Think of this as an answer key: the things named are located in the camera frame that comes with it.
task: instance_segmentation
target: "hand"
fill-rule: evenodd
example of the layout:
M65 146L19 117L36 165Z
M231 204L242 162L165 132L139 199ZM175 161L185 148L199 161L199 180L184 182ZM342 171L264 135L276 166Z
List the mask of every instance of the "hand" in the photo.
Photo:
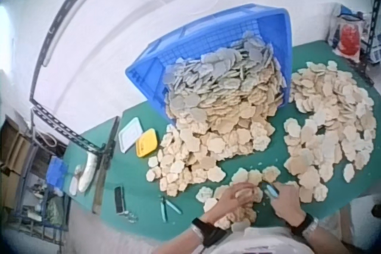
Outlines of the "hand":
M238 197L236 197L236 194L244 189L254 190L254 187L255 186L251 183L238 183L232 185L223 192L216 205L200 217L200 219L204 222L214 224L216 221L234 211L236 208L253 202L254 197L252 192L242 192L242 194Z
M299 226L305 219L305 212L300 207L299 188L273 183L279 191L279 197L271 199L271 205L278 217L283 218L291 226Z

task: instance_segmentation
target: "smartwatch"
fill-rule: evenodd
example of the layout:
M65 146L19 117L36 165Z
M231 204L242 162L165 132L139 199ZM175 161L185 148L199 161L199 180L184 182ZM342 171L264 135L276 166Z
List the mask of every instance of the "smartwatch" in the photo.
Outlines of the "smartwatch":
M313 232L318 224L318 219L306 213L303 222L297 227L291 227L291 232L296 236L307 236Z
M227 231L220 227L205 223L198 218L192 221L192 229L202 239L202 245L206 248L216 244L227 234Z

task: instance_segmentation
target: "blue plastic crate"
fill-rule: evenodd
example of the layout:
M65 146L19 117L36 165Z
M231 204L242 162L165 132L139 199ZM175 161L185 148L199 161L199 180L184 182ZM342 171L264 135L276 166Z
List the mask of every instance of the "blue plastic crate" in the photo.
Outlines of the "blue plastic crate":
M283 8L247 4L224 10L178 28L150 43L126 70L126 76L145 95L149 103L169 122L164 97L167 88L162 77L165 67L178 58L199 59L202 54L229 47L245 31L253 31L274 47L287 82L283 104L288 102L291 85L291 23Z
M59 157L53 156L46 172L46 183L63 190L67 164Z

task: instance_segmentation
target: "mobile phone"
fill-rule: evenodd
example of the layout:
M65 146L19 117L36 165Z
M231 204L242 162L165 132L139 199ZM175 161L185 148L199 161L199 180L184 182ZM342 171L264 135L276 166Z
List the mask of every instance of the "mobile phone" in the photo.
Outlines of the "mobile phone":
M122 186L116 187L114 189L115 194L115 210L117 214L124 214L124 190Z

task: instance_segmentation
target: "yellow box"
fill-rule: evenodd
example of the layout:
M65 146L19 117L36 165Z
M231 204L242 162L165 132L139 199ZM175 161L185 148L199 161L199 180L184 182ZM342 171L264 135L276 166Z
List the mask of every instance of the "yellow box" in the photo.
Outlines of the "yellow box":
M138 157L144 157L157 148L156 132L153 128L148 129L136 141L136 154Z

